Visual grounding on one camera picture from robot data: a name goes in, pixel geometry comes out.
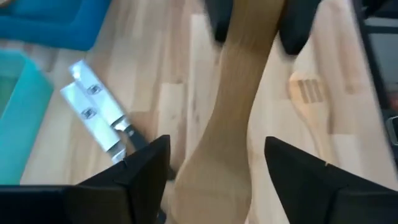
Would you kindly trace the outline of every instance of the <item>knife blade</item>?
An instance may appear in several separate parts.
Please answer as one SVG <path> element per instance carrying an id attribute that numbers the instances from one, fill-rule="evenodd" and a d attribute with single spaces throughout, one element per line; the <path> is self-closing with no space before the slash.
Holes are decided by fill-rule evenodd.
<path id="1" fill-rule="evenodd" d="M 71 83 L 60 92 L 103 151 L 111 156 L 115 164 L 122 161 L 126 156 L 125 145 L 115 130 L 99 115 L 95 105 L 85 96 L 81 88 L 76 83 Z"/>
<path id="2" fill-rule="evenodd" d="M 126 133 L 136 150 L 148 145 L 145 137 L 130 123 L 112 94 L 84 60 L 73 64 L 70 67 L 70 73 L 76 84 L 91 98 L 102 117 L 111 127 Z"/>

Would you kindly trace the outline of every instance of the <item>wooden board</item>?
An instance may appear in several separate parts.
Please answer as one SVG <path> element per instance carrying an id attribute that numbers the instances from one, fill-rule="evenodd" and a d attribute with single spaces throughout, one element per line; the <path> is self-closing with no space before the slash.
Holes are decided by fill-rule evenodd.
<path id="1" fill-rule="evenodd" d="M 325 0 L 313 30 L 319 75 L 331 89 L 331 139 L 341 168 L 398 190 L 352 15 L 348 0 Z M 267 172 L 265 137 L 276 136 L 317 155 L 287 94 L 292 60 L 278 41 L 272 46 L 248 127 L 253 196 L 248 221 L 254 224 L 288 223 Z M 59 95 L 59 89 L 72 81 L 67 67 L 73 62 L 86 58 L 149 139 L 172 135 L 176 168 L 197 148 L 220 81 L 216 72 L 220 48 L 212 42 L 203 6 L 196 0 L 113 0 L 97 44 L 89 52 L 9 40 L 0 40 L 0 47 L 24 51 L 55 85 L 22 184 L 76 184 L 111 166 L 110 158 Z"/>

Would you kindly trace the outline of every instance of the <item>black object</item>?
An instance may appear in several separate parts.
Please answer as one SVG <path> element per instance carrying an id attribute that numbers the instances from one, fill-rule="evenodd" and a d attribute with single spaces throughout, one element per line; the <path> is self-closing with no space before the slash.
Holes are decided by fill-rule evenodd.
<path id="1" fill-rule="evenodd" d="M 362 179 L 277 138 L 266 161 L 291 224 L 396 224 L 398 192 Z"/>
<path id="2" fill-rule="evenodd" d="M 214 39 L 224 43 L 231 20 L 233 0 L 205 0 Z"/>
<path id="3" fill-rule="evenodd" d="M 366 0 L 362 2 L 361 0 L 352 0 L 354 15 L 356 16 L 356 23 L 359 28 L 359 33 L 361 35 L 361 40 L 363 43 L 364 51 L 366 53 L 366 58 L 368 60 L 369 69 L 371 72 L 371 77 L 373 80 L 373 84 L 376 90 L 377 99 L 379 102 L 379 106 L 382 112 L 382 119 L 385 124 L 388 124 L 389 120 L 398 116 L 398 113 L 392 107 L 387 90 L 386 85 L 384 83 L 380 65 L 376 60 L 376 54 L 374 53 L 373 46 L 370 41 L 369 34 L 370 33 L 398 33 L 398 29 L 396 27 L 376 27 L 376 26 L 367 26 L 364 22 L 366 18 L 366 11 L 364 12 L 364 8 L 368 9 L 368 16 L 371 16 L 370 12 L 374 14 L 376 17 L 388 17 L 388 18 L 397 18 L 398 19 L 398 2 L 394 1 L 385 1 L 380 0 L 379 3 L 373 3 L 375 0 Z M 390 147 L 392 149 L 394 160 L 396 162 L 396 167 L 398 167 L 398 144 L 394 142 L 394 139 L 398 139 L 397 133 L 398 130 L 393 128 L 389 129 L 388 125 L 385 126 L 386 137 L 389 141 Z"/>
<path id="4" fill-rule="evenodd" d="M 148 141 L 145 137 L 132 125 L 130 124 L 124 132 L 129 136 L 129 139 L 132 145 L 136 148 L 136 150 L 144 149 L 148 146 Z M 167 175 L 167 180 L 175 180 L 177 173 L 169 167 L 169 174 Z"/>
<path id="5" fill-rule="evenodd" d="M 280 19 L 279 36 L 285 52 L 298 55 L 310 37 L 321 0 L 287 0 Z"/>
<path id="6" fill-rule="evenodd" d="M 149 144 L 145 137 L 131 124 L 124 130 L 124 132 L 129 136 L 129 139 L 136 150 L 141 150 Z"/>
<path id="7" fill-rule="evenodd" d="M 288 0 L 286 2 L 280 20 L 279 35 L 287 54 L 299 54 L 307 43 L 320 1 Z M 214 38 L 223 43 L 228 33 L 233 0 L 205 0 L 205 3 Z"/>
<path id="8" fill-rule="evenodd" d="M 170 137 L 161 136 L 78 185 L 1 186 L 1 223 L 153 224 L 167 180 Z"/>

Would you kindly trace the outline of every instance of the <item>slotted wooden spoon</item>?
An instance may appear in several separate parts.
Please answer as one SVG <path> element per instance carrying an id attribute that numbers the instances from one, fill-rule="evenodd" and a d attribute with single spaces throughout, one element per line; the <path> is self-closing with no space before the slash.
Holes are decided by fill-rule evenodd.
<path id="1" fill-rule="evenodd" d="M 318 75 L 312 38 L 297 56 L 289 79 L 292 103 L 315 141 L 318 156 L 338 166 L 330 129 L 331 103 L 327 84 Z"/>

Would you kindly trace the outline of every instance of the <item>teal container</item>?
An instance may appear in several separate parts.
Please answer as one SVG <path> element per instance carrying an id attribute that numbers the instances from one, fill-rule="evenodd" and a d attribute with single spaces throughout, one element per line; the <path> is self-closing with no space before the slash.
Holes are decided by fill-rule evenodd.
<path id="1" fill-rule="evenodd" d="M 52 92 L 33 61 L 0 50 L 0 184 L 19 184 Z"/>

